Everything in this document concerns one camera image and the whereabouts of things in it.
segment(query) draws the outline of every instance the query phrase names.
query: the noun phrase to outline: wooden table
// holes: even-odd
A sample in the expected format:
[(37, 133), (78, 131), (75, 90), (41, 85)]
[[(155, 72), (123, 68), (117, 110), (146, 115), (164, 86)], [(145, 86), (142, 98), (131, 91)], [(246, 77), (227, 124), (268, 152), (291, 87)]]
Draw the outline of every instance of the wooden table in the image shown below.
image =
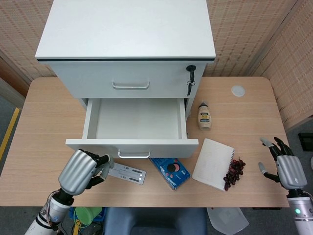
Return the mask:
[[(243, 97), (231, 87), (242, 85)], [(208, 100), (212, 129), (197, 127), (199, 102)], [(0, 206), (42, 206), (49, 193), (59, 189), (58, 176), (73, 150), (66, 139), (82, 137), (85, 109), (58, 78), (32, 82), (0, 177)], [(287, 141), (269, 81), (263, 77), (204, 77), (187, 121), (189, 138), (199, 146), (182, 163), (192, 174), (203, 139), (210, 138), (235, 148), (235, 157), (246, 162), (236, 186), (222, 192), (189, 179), (172, 190), (147, 160), (116, 159), (117, 163), (147, 171), (144, 185), (117, 178), (107, 180), (75, 197), (74, 206), (105, 207), (287, 207), (287, 191), (261, 175), (258, 162), (276, 172), (260, 137)]]

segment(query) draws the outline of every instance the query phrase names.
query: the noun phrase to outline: white drawer cabinet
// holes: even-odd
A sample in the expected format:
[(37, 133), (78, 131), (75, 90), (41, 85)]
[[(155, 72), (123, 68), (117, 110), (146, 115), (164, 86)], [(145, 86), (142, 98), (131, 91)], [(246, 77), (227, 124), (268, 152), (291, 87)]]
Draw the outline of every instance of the white drawer cabinet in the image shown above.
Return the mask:
[(66, 144), (120, 158), (186, 158), (198, 140), (186, 137), (183, 99), (119, 98), (89, 99), (83, 138)]
[(215, 59), (206, 0), (54, 0), (35, 57), (88, 102), (71, 148), (186, 158), (197, 147), (185, 120)]

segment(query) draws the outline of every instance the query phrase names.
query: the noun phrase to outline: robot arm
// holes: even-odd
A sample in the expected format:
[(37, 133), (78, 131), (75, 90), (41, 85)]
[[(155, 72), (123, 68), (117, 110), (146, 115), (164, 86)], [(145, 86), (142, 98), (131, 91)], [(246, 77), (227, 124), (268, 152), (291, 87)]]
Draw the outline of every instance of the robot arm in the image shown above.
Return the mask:
[(259, 169), (266, 178), (280, 183), (289, 191), (287, 200), (299, 235), (313, 235), (313, 199), (310, 194), (302, 190), (308, 182), (300, 160), (282, 140), (277, 137), (274, 139), (280, 149), (270, 141), (260, 138), (274, 158), (277, 175), (268, 173), (262, 163), (259, 163)]
[(109, 169), (114, 167), (109, 155), (76, 150), (59, 176), (61, 188), (53, 191), (25, 235), (62, 235), (58, 225), (74, 202), (73, 196), (105, 181)]

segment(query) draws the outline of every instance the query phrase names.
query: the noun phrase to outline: white notepad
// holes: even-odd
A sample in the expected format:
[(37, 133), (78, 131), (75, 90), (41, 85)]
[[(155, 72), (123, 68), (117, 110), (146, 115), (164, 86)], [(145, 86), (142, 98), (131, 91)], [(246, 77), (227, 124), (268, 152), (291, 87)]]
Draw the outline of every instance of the white notepad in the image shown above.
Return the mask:
[(204, 139), (192, 178), (224, 191), (224, 177), (234, 157), (235, 149)]

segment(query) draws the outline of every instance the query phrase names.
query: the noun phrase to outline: grapes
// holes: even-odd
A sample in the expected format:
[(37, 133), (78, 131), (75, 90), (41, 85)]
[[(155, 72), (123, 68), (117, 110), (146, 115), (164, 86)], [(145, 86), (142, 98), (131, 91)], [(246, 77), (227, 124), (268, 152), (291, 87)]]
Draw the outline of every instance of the grapes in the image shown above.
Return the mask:
[(240, 157), (238, 157), (238, 160), (233, 159), (229, 166), (228, 173), (223, 178), (225, 181), (225, 191), (228, 191), (232, 185), (236, 184), (236, 181), (240, 180), (240, 175), (244, 174), (243, 169), (245, 165), (246, 164), (240, 159)]

